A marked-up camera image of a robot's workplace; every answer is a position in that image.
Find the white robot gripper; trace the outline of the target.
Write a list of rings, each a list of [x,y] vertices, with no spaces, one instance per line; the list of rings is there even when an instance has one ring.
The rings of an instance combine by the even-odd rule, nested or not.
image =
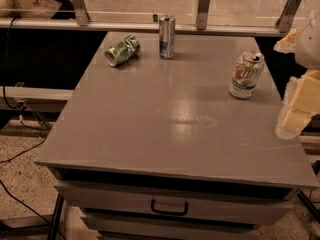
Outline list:
[[[315,7],[299,30],[291,30],[277,41],[273,50],[288,54],[295,52],[295,61],[308,69],[320,68],[320,7]],[[308,70],[300,78],[291,77],[283,98],[276,135],[293,139],[320,113],[320,70]]]

